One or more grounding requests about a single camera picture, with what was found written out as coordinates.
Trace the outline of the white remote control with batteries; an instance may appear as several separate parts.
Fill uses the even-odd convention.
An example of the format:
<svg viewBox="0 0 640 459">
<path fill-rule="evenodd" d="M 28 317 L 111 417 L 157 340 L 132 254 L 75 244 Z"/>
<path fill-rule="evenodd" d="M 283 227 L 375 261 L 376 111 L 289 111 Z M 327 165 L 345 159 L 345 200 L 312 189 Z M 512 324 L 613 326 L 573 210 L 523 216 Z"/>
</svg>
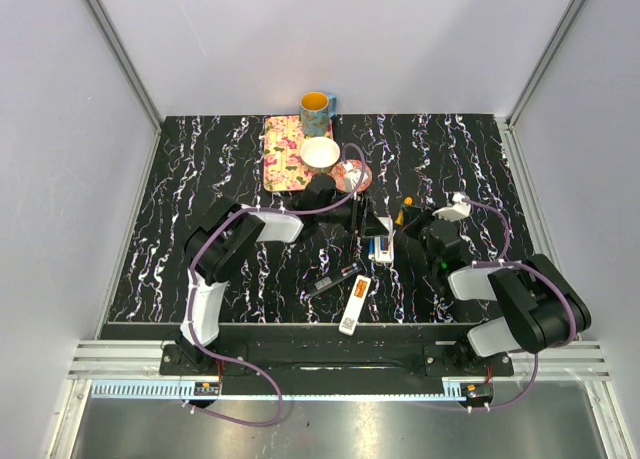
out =
<svg viewBox="0 0 640 459">
<path fill-rule="evenodd" d="M 391 264 L 394 261 L 394 222 L 391 217 L 381 217 L 380 221 L 388 230 L 386 235 L 374 237 L 369 244 L 368 258 L 379 264 Z"/>
</svg>

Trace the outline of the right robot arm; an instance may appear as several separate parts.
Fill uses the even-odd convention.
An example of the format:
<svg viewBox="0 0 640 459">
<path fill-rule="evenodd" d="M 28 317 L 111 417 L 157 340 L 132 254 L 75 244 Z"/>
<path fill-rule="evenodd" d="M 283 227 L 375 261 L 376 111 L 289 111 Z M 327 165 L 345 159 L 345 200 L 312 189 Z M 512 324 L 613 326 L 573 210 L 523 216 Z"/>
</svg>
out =
<svg viewBox="0 0 640 459">
<path fill-rule="evenodd" d="M 455 344 L 456 366 L 468 375 L 480 373 L 498 354 L 537 354 L 569 344 L 592 325 L 588 306 L 546 255 L 510 261 L 505 239 L 497 259 L 471 257 L 460 222 L 478 205 L 464 197 L 439 209 L 401 208 L 401 230 L 420 244 L 428 280 L 438 293 L 458 301 L 492 301 L 500 308 L 500 317 L 472 327 Z"/>
</svg>

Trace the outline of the yellow handled screwdriver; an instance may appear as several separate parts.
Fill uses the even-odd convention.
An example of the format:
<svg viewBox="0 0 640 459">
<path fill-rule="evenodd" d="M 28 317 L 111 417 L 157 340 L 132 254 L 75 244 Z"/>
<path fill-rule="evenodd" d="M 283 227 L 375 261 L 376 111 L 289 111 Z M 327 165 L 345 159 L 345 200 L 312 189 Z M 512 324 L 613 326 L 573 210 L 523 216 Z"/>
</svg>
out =
<svg viewBox="0 0 640 459">
<path fill-rule="evenodd" d="M 413 199 L 411 197 L 405 197 L 400 208 L 400 211 L 395 219 L 395 224 L 398 226 L 403 226 L 405 223 L 405 210 L 407 206 L 413 205 Z"/>
</svg>

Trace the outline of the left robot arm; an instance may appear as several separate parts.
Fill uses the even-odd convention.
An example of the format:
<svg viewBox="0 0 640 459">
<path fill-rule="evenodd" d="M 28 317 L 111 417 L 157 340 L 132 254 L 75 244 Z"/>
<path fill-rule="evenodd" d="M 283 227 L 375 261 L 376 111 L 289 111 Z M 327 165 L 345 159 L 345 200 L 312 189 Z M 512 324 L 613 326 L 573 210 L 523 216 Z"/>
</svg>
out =
<svg viewBox="0 0 640 459">
<path fill-rule="evenodd" d="M 389 232 L 364 193 L 342 192 L 329 175 L 317 174 L 285 209 L 248 206 L 223 196 L 207 210 L 188 236 L 189 295 L 180 326 L 188 342 L 182 363 L 195 374 L 213 369 L 210 345 L 219 335 L 219 317 L 229 282 L 258 243 L 294 244 L 334 224 L 355 236 L 373 238 Z"/>
</svg>

